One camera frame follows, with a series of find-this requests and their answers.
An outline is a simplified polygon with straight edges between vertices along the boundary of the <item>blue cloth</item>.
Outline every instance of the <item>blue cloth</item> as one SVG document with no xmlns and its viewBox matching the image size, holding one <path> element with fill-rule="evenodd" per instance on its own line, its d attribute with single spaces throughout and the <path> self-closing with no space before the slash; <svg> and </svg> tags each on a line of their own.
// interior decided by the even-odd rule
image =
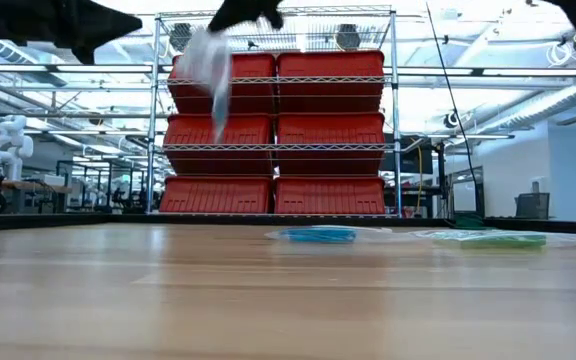
<svg viewBox="0 0 576 360">
<path fill-rule="evenodd" d="M 279 232 L 281 237 L 293 242 L 349 244 L 357 238 L 357 231 L 343 227 L 288 228 Z"/>
</svg>

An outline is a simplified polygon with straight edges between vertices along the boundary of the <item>cable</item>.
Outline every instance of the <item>cable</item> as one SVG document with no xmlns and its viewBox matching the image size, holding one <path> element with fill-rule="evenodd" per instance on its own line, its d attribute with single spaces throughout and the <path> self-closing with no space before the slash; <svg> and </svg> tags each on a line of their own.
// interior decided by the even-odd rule
<svg viewBox="0 0 576 360">
<path fill-rule="evenodd" d="M 457 110 L 457 103 L 455 102 L 455 96 L 452 91 L 452 86 L 450 86 L 450 78 L 448 77 L 448 71 L 446 71 L 446 64 L 444 62 L 444 57 L 441 54 L 441 46 L 439 46 L 439 38 L 437 38 L 437 31 L 435 30 L 435 23 L 432 20 L 432 13 L 430 11 L 430 6 L 426 1 L 426 10 L 428 10 L 428 20 L 430 21 L 430 27 L 432 28 L 432 34 L 435 38 L 435 45 L 437 45 L 437 52 L 439 53 L 439 60 L 441 61 L 441 68 L 444 72 L 444 77 L 446 78 L 446 86 L 448 87 L 448 92 L 450 93 L 450 100 L 452 101 L 452 107 L 455 112 L 455 117 L 457 118 L 457 122 L 459 123 L 459 130 L 461 130 L 461 134 L 464 137 L 464 144 L 466 144 L 466 151 L 468 153 L 468 168 L 470 169 L 470 174 L 472 175 L 472 181 L 475 184 L 475 198 L 477 198 L 476 193 L 476 185 L 477 185 L 477 178 L 475 177 L 475 170 L 472 166 L 472 158 L 470 156 L 470 144 L 468 143 L 468 138 L 466 137 L 466 131 L 464 130 L 464 126 L 461 123 L 461 117 L 459 116 L 459 111 Z"/>
</svg>

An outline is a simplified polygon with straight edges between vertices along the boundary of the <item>wooden table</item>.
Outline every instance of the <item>wooden table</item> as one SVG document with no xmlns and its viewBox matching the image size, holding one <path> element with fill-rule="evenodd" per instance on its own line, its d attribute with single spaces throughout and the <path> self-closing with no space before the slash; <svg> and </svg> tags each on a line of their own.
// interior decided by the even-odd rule
<svg viewBox="0 0 576 360">
<path fill-rule="evenodd" d="M 34 183 L 34 182 L 10 181 L 10 180 L 2 181 L 1 187 L 4 189 L 24 190 L 24 191 L 35 191 L 35 190 L 42 189 L 41 185 Z M 72 192 L 72 189 L 67 187 L 67 186 L 52 186 L 52 185 L 50 185 L 50 187 L 53 188 L 55 190 L 55 192 L 58 194 L 70 194 Z"/>
<path fill-rule="evenodd" d="M 270 230 L 1 231 L 0 360 L 576 359 L 576 248 L 295 245 Z"/>
</svg>

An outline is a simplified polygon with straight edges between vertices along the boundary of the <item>plastic bag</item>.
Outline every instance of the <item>plastic bag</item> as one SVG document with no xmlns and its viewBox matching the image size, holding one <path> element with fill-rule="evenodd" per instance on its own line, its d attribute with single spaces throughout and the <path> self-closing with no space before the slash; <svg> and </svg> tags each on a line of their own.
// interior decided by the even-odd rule
<svg viewBox="0 0 576 360">
<path fill-rule="evenodd" d="M 529 231 L 505 230 L 427 230 L 414 235 L 431 238 L 438 245 L 454 245 L 469 249 L 525 249 L 546 245 L 546 235 Z"/>
<path fill-rule="evenodd" d="M 267 238 L 301 243 L 350 244 L 350 243 L 392 243 L 410 241 L 391 229 L 364 228 L 353 226 L 304 226 L 286 228 L 266 234 Z"/>
<path fill-rule="evenodd" d="M 214 142 L 220 143 L 228 122 L 232 74 L 232 54 L 226 36 L 197 30 L 177 60 L 175 74 L 193 80 L 212 95 Z"/>
</svg>

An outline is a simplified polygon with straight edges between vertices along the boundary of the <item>fan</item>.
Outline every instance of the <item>fan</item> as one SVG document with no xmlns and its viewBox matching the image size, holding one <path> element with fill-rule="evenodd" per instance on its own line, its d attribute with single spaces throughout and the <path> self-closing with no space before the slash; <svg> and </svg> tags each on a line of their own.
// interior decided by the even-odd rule
<svg viewBox="0 0 576 360">
<path fill-rule="evenodd" d="M 341 24 L 339 30 L 335 34 L 335 41 L 337 46 L 343 51 L 354 51 L 359 49 L 361 39 L 357 33 L 357 25 L 355 24 Z"/>
<path fill-rule="evenodd" d="M 175 24 L 170 32 L 170 45 L 173 49 L 182 53 L 186 49 L 186 45 L 188 45 L 191 37 L 192 31 L 190 30 L 190 24 Z"/>
</svg>

